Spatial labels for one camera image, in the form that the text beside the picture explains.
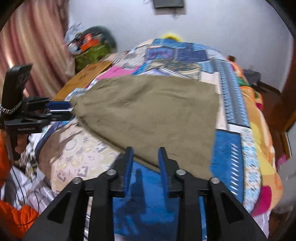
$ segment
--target olive green cloth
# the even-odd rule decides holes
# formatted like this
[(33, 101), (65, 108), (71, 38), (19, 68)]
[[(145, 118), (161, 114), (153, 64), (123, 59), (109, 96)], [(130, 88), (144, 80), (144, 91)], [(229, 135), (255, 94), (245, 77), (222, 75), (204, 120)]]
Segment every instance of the olive green cloth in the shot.
[(199, 178), (210, 178), (219, 95), (215, 85), (165, 76), (100, 80), (73, 100), (79, 123), (94, 136), (158, 166), (157, 151)]

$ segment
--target wooden furniture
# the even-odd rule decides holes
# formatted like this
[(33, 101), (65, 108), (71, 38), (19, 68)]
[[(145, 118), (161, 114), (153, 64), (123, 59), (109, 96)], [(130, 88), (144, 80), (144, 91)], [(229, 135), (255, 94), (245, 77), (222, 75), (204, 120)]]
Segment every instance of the wooden furniture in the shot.
[(264, 101), (263, 114), (272, 136), (276, 160), (278, 160), (286, 153), (283, 132), (287, 130), (289, 120), (296, 111), (296, 42), (294, 42), (290, 73), (283, 92), (280, 93), (264, 84), (260, 84), (260, 87), (266, 90), (266, 92), (260, 92)]
[(286, 125), (284, 126), (283, 131), (281, 132), (281, 137), (283, 139), (283, 145), (284, 145), (287, 160), (289, 160), (292, 157), (291, 146), (290, 146), (291, 143), (289, 142), (288, 131), (292, 128), (295, 122), (296, 122), (296, 111), (294, 111), (292, 116), (288, 119)]
[(106, 71), (111, 66), (112, 62), (109, 61), (89, 64), (64, 85), (64, 87), (54, 96), (54, 100), (63, 101), (74, 89), (87, 87), (97, 75)]

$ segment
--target black gripper frame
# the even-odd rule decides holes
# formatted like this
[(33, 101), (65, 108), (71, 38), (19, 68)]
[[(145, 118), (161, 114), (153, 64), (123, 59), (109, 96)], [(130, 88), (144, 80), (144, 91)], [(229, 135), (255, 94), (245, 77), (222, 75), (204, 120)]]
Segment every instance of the black gripper frame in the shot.
[(15, 151), (18, 134), (40, 133), (51, 121), (71, 119), (71, 112), (68, 110), (49, 110), (47, 105), (52, 102), (48, 98), (23, 98), (31, 68), (31, 64), (14, 66), (8, 69), (5, 75), (2, 107), (11, 110), (22, 100), (21, 106), (13, 114), (0, 113), (0, 129), (6, 130), (10, 143), (7, 146), (9, 159), (20, 159), (20, 154)]
[(93, 197), (88, 241), (114, 241), (112, 198), (129, 186), (133, 149), (127, 147), (113, 166), (97, 178), (74, 178), (41, 213), (23, 241), (83, 241), (86, 210)]
[(266, 236), (243, 205), (216, 177), (204, 180), (179, 168), (164, 147), (158, 152), (164, 191), (180, 197), (177, 241), (202, 241), (199, 197), (204, 198), (208, 241), (262, 241)]

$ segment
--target metal chain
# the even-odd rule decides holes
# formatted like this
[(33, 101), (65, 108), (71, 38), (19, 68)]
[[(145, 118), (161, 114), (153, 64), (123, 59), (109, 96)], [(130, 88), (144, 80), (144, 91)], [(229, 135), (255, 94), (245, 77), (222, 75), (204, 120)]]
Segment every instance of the metal chain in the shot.
[(22, 104), (22, 100), (18, 102), (18, 104), (15, 107), (13, 107), (11, 110), (2, 107), (2, 105), (0, 104), (0, 112), (7, 115), (11, 115), (21, 106), (21, 104)]

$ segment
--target blue fabric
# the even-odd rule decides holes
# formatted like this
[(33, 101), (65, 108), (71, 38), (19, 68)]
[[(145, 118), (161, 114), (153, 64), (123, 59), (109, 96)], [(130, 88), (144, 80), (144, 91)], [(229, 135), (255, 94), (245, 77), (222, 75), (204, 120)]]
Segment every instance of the blue fabric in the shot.
[(205, 49), (210, 49), (210, 47), (207, 47), (203, 44), (192, 43), (192, 50), (193, 51), (199, 51), (199, 50), (205, 50)]
[[(200, 198), (202, 239), (206, 219)], [(166, 198), (160, 174), (134, 162), (125, 198), (113, 198), (114, 232), (134, 241), (175, 241), (178, 227), (178, 198)]]
[(147, 69), (147, 66), (149, 66), (150, 63), (151, 63), (151, 61), (147, 61), (147, 62), (145, 62), (145, 63), (142, 64), (142, 65), (141, 65), (141, 66), (140, 66), (135, 72), (133, 72), (131, 75), (139, 75), (139, 74), (145, 72), (146, 69)]
[(191, 48), (178, 49), (177, 60), (185, 63), (197, 63), (207, 61), (205, 50), (192, 51)]
[(210, 60), (204, 61), (204, 62), (198, 62), (198, 64), (201, 65), (203, 72), (207, 72), (210, 74), (214, 73), (214, 68)]
[(211, 172), (227, 186), (240, 203), (243, 203), (244, 164), (241, 139), (238, 133), (216, 131)]
[(146, 60), (153, 59), (174, 59), (174, 50), (171, 48), (150, 48), (146, 53)]
[(228, 61), (216, 60), (228, 123), (249, 127), (249, 118), (235, 73)]
[(173, 39), (155, 39), (152, 45), (162, 45), (163, 47), (168, 47), (172, 49), (184, 49), (187, 44), (184, 42), (178, 42)]

